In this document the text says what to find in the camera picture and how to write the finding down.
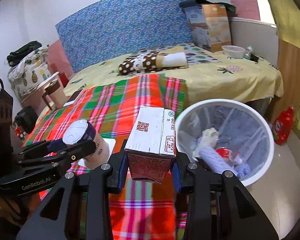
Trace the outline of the person's left hand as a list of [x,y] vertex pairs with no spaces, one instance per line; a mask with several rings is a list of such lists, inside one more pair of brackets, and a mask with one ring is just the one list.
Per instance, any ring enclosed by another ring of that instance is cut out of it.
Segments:
[[41,202],[39,193],[18,198],[17,201],[0,197],[0,217],[22,226]]

